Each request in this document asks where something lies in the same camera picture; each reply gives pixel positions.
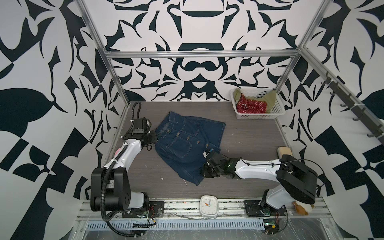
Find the olive green cloth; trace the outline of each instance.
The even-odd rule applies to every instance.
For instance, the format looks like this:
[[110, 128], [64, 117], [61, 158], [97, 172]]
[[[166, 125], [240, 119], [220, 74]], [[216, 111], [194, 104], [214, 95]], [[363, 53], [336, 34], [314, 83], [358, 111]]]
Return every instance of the olive green cloth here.
[[[235, 105], [239, 102], [240, 96], [241, 96], [240, 88], [235, 89], [235, 91], [233, 92], [233, 99], [235, 100]], [[266, 102], [266, 113], [270, 113], [271, 109], [275, 105], [276, 91], [272, 90], [261, 98], [246, 97], [246, 99]]]
[[262, 96], [261, 98], [255, 98], [254, 100], [266, 102], [266, 113], [270, 113], [271, 109], [275, 105], [276, 91], [272, 90], [267, 94], [265, 94], [264, 96]]

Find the hook rack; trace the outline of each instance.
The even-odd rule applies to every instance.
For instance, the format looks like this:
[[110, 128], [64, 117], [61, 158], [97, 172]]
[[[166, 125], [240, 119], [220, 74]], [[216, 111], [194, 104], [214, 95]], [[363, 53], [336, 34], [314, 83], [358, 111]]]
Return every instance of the hook rack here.
[[299, 54], [325, 79], [322, 85], [327, 84], [332, 90], [331, 95], [337, 95], [342, 101], [341, 107], [348, 107], [356, 117], [353, 121], [361, 121], [371, 132], [367, 137], [376, 137], [384, 145], [384, 126], [382, 121], [365, 106], [343, 83], [333, 75], [320, 61], [305, 47], [299, 48]]

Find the red wire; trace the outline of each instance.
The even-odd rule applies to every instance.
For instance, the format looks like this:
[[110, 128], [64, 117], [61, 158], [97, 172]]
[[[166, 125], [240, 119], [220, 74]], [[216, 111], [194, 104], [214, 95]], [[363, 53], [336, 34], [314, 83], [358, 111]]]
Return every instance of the red wire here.
[[155, 215], [155, 210], [153, 209], [153, 206], [151, 206], [151, 207], [148, 209], [148, 213], [149, 213], [151, 210], [153, 211], [153, 213], [152, 213], [152, 216], [151, 216], [151, 217], [153, 217], [153, 215]]

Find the mounting plate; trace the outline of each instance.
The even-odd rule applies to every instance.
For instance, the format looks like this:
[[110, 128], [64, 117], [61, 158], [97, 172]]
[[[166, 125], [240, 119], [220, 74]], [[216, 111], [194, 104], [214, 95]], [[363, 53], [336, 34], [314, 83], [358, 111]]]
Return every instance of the mounting plate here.
[[[163, 201], [150, 201], [149, 207], [153, 206], [153, 210], [155, 211], [153, 217], [161, 217], [164, 211], [164, 202]], [[137, 218], [138, 215], [141, 215], [145, 212], [145, 209], [135, 209], [130, 211], [129, 213], [123, 212], [122, 218]]]
[[261, 211], [260, 200], [245, 200], [244, 206], [245, 206], [245, 212], [248, 217], [269, 217], [269, 216], [276, 216], [276, 213], [279, 212], [280, 216], [285, 216], [286, 209], [285, 206], [282, 206], [281, 208], [277, 209], [276, 212], [272, 212], [271, 214], [265, 214]]

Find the plastic wrap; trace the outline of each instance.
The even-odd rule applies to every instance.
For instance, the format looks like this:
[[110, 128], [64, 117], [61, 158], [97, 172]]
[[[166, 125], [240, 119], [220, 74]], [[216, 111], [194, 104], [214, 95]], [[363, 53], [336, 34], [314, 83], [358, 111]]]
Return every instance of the plastic wrap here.
[[[286, 219], [280, 219], [280, 227], [283, 228]], [[110, 229], [86, 229], [84, 240], [123, 240], [122, 237]], [[329, 239], [324, 227], [324, 219], [321, 218], [292, 218], [289, 219], [287, 227], [271, 236], [263, 233], [262, 230], [253, 229], [221, 229], [221, 230], [148, 230], [142, 240], [324, 240]]]

